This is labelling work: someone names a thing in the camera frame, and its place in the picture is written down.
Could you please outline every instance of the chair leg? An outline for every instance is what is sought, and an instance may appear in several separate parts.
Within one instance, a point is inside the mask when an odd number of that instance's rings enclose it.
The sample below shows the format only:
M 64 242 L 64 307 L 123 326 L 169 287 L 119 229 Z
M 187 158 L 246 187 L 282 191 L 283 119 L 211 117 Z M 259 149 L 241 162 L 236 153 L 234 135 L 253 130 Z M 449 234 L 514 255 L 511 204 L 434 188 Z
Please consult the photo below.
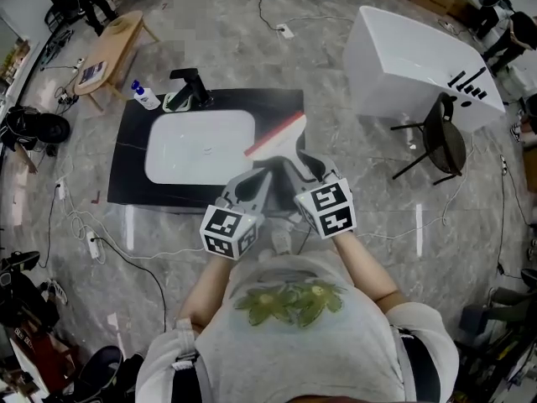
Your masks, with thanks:
M 396 127 L 390 127 L 390 130 L 401 130 L 403 128 L 414 128 L 414 127 L 423 127 L 425 124 L 423 123 L 416 123 L 416 124 L 408 124 L 408 125 L 398 125 Z
M 412 169 L 415 165 L 417 165 L 423 158 L 429 156 L 429 152 L 425 152 L 423 155 L 421 155 L 415 162 L 410 163 L 407 165 L 404 169 L 402 169 L 399 173 L 395 174 L 392 178 L 394 181 L 399 178 L 405 171 Z
M 440 184 L 441 182 L 448 181 L 449 179 L 453 179 L 455 176 L 456 176 L 456 175 L 451 175 L 451 176 L 447 176 L 446 178 L 439 179 L 438 181 L 436 181 L 435 183 L 433 183 L 433 185 L 438 185 L 438 184 Z

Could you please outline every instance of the book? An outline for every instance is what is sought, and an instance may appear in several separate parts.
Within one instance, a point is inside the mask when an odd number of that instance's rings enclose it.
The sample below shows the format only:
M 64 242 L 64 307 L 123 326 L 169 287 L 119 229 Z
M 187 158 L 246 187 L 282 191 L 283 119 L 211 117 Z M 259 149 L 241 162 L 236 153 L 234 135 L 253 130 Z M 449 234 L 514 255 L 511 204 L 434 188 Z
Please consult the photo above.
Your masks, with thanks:
M 91 67 L 88 67 L 82 72 L 82 78 L 78 83 L 80 88 L 99 82 L 104 76 L 104 72 L 107 69 L 106 61 L 101 61 Z

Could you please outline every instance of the black faucet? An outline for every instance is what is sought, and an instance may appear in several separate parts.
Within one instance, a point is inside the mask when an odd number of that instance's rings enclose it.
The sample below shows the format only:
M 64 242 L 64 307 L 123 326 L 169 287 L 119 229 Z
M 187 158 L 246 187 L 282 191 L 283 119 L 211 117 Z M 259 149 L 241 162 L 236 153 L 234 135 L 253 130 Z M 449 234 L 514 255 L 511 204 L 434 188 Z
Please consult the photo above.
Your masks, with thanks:
M 172 71 L 169 74 L 170 79 L 184 79 L 186 85 L 183 86 L 183 89 L 175 94 L 175 97 L 172 98 L 168 103 L 168 109 L 175 111 L 177 110 L 184 102 L 188 100 L 190 96 L 194 98 L 202 105 L 206 106 L 211 102 L 211 96 L 205 89 L 203 82 L 201 81 L 200 75 L 197 69 L 178 69 Z
M 479 72 L 476 73 L 474 76 L 472 76 L 471 78 L 469 78 L 466 82 L 462 83 L 461 85 L 457 85 L 456 86 L 456 89 L 460 92 L 462 90 L 462 88 L 464 88 L 466 85 L 468 85 L 470 82 L 472 82 L 474 79 L 476 79 L 477 77 L 479 77 L 480 75 L 482 75 L 485 70 L 487 69 L 487 67 L 482 67 L 481 69 L 479 69 Z

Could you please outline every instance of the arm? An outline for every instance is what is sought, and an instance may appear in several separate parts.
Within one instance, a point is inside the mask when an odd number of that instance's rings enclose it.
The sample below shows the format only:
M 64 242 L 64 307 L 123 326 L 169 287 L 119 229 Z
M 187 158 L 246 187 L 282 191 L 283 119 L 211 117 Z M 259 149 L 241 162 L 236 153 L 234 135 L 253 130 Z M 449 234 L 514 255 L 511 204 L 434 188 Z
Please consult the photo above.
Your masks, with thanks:
M 32 175 L 37 173 L 37 167 L 35 167 L 34 162 L 28 157 L 26 151 L 19 143 L 15 143 L 15 154 L 28 166 L 29 172 Z
M 407 301 L 386 269 L 354 234 L 338 234 L 333 240 L 354 286 L 373 300 L 382 312 L 386 313 L 392 307 Z
M 202 332 L 222 305 L 231 271 L 231 259 L 212 255 L 180 308 L 178 319 L 190 318 L 192 327 Z
M 514 35 L 514 24 L 513 24 L 513 20 L 509 20 L 509 32 L 511 34 L 511 41 L 514 43 L 514 44 L 517 44 L 518 46 L 522 46 L 525 50 L 533 50 L 533 48 L 531 46 L 529 46 L 528 44 L 525 44 L 524 42 L 521 42 L 520 40 L 517 39 L 517 37 Z

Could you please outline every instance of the faucet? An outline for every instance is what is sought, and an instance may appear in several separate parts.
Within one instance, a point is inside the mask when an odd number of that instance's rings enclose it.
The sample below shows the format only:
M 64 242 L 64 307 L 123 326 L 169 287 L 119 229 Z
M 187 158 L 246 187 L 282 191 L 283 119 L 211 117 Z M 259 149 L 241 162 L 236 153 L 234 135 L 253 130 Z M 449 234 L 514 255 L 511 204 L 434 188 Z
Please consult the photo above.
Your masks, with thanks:
M 170 79 L 184 79 L 186 85 L 183 89 L 175 94 L 175 97 L 168 103 L 168 108 L 172 111 L 177 110 L 190 96 L 202 105 L 206 106 L 212 101 L 211 96 L 205 89 L 197 69 L 178 69 L 169 74 Z

